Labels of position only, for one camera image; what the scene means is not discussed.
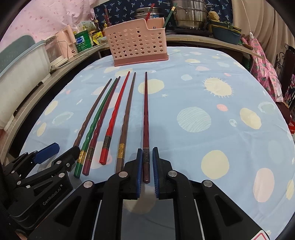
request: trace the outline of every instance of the red chopstick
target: red chopstick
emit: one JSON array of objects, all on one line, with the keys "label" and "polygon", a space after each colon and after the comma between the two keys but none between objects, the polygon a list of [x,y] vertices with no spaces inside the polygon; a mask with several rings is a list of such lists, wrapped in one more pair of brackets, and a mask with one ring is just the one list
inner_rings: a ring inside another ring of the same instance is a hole
[{"label": "red chopstick", "polygon": [[123,96],[123,93],[124,93],[124,90],[125,90],[125,87],[126,87],[126,83],[127,83],[128,78],[129,78],[129,74],[130,74],[130,72],[128,72],[128,74],[127,74],[127,76],[125,78],[125,81],[124,81],[124,83],[122,85],[122,88],[121,88],[121,91],[119,93],[117,102],[115,104],[115,108],[114,108],[113,113],[112,113],[111,120],[109,122],[109,127],[108,127],[108,129],[106,131],[106,136],[104,138],[104,144],[102,146],[102,150],[101,150],[101,154],[100,154],[100,160],[99,160],[99,163],[102,164],[102,165],[106,164],[106,160],[108,158],[108,153],[109,153],[109,148],[110,148],[110,144],[111,144],[111,140],[112,140],[112,135],[113,135],[113,131],[114,131],[116,117],[117,117],[119,106],[120,106],[122,96]]},{"label": "red chopstick", "polygon": [[155,4],[153,3],[147,13],[147,16],[145,17],[145,21],[147,22],[149,17],[150,17],[150,13],[152,12],[152,9],[154,8]]}]

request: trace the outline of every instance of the yellow package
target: yellow package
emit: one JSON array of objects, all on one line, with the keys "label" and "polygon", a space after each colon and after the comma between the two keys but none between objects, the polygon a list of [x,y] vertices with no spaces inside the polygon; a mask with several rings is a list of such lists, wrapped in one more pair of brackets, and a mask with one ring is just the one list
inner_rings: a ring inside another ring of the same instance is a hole
[{"label": "yellow package", "polygon": [[93,39],[93,42],[95,42],[97,45],[99,45],[99,38],[102,38],[103,37],[103,34],[102,32],[98,32],[98,33],[95,33],[93,36],[92,36],[92,39]]}]

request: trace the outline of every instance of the tablecloth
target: tablecloth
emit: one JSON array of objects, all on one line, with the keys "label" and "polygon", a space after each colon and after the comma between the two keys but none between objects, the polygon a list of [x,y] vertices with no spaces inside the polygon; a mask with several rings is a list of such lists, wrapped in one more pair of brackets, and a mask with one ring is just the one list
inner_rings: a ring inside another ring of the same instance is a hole
[{"label": "tablecloth", "polygon": [[[142,148],[143,86],[148,72],[150,149],[188,179],[212,180],[275,239],[295,211],[295,146],[279,109],[260,83],[220,51],[168,47],[169,60],[114,67],[111,56],[87,66],[54,98],[31,130],[22,152],[57,142],[59,155],[72,147],[90,108],[110,78],[121,76],[98,136],[89,176],[70,179],[75,188],[115,171],[121,126],[132,75],[137,73],[126,161]],[[127,82],[108,161],[99,164],[109,120],[127,72]],[[48,162],[36,166],[42,170]],[[173,204],[156,200],[153,177],[139,200],[124,201],[122,239],[175,239]]]}]

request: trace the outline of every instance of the screw head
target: screw head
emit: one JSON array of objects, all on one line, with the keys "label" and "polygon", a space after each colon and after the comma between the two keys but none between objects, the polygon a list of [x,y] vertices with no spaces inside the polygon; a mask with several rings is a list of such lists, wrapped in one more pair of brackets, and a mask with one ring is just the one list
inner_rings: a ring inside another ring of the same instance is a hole
[{"label": "screw head", "polygon": [[176,176],[177,176],[177,172],[174,171],[174,170],[171,170],[171,171],[168,172],[168,175],[169,175],[170,177],[176,177]]},{"label": "screw head", "polygon": [[210,180],[205,180],[203,182],[203,184],[204,184],[205,187],[212,187],[212,185],[213,185],[213,183]]},{"label": "screw head", "polygon": [[84,184],[83,184],[83,186],[85,188],[90,188],[90,187],[92,187],[92,185],[93,185],[93,183],[91,181],[84,182]]},{"label": "screw head", "polygon": [[127,176],[128,176],[128,173],[127,173],[127,172],[124,172],[124,171],[123,171],[123,172],[120,172],[120,173],[119,173],[119,177],[120,177],[120,178],[125,178],[125,177],[127,177]]}]

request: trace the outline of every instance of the pink patterned cloth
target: pink patterned cloth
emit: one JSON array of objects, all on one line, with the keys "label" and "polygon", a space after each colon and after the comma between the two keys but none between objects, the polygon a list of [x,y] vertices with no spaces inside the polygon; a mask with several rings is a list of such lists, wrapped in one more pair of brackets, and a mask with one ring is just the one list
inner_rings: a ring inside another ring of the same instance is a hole
[{"label": "pink patterned cloth", "polygon": [[39,42],[67,25],[76,30],[76,25],[91,20],[94,11],[90,8],[93,0],[31,0],[6,31],[0,42],[0,51],[21,36],[30,35]]},{"label": "pink patterned cloth", "polygon": [[281,85],[278,80],[275,69],[265,57],[264,51],[256,38],[249,39],[247,42],[244,38],[241,40],[253,47],[253,51],[262,56],[263,59],[254,57],[253,68],[251,74],[265,88],[268,94],[275,102],[283,102]]}]

